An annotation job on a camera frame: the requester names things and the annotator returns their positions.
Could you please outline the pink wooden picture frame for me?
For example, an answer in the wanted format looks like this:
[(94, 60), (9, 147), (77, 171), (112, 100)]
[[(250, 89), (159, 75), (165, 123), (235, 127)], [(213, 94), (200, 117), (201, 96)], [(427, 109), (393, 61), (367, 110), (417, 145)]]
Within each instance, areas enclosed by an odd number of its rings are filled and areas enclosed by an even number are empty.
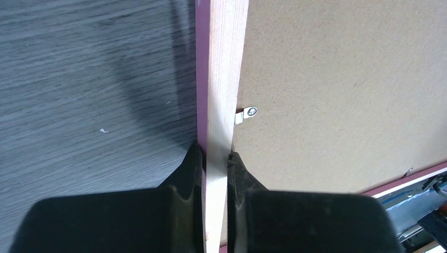
[[(238, 107), (238, 92), (250, 2), (196, 1), (198, 139), (207, 155), (206, 252), (218, 252), (223, 239), (227, 159), (234, 149), (235, 114), (243, 109)], [(402, 179), (434, 172), (432, 165), (382, 184), (391, 190)], [(379, 193), (380, 185), (364, 191)]]

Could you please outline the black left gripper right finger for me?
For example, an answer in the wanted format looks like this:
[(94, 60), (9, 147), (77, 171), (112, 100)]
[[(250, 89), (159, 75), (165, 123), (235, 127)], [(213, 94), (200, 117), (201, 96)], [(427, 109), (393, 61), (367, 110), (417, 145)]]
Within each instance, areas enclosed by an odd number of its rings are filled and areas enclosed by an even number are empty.
[(392, 223), (369, 196), (268, 190), (228, 158), (228, 252), (400, 252)]

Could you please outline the brown cardboard backing board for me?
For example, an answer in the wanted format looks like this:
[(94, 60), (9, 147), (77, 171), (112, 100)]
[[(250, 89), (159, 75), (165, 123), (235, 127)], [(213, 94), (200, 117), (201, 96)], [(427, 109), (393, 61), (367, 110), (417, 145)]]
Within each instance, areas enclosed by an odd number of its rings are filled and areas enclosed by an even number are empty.
[(234, 150), (267, 188), (362, 192), (446, 160), (446, 1), (251, 1)]

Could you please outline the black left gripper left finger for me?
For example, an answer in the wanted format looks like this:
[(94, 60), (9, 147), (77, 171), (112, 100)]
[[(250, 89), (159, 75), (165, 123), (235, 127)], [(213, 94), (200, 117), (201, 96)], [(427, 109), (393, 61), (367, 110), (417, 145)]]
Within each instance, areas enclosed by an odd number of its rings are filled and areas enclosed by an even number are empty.
[(203, 252), (202, 151), (155, 188), (36, 202), (10, 252)]

